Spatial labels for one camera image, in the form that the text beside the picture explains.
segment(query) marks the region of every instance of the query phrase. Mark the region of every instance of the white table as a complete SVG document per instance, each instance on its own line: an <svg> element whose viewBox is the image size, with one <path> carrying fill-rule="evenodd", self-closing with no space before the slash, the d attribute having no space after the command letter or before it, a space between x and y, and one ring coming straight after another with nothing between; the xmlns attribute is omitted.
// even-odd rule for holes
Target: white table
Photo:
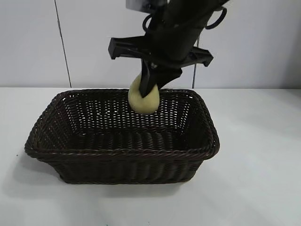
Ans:
<svg viewBox="0 0 301 226"><path fill-rule="evenodd" d="M173 185L68 185L24 154L41 112L67 89L0 88L1 226L299 226L301 90L197 89L221 140Z"/></svg>

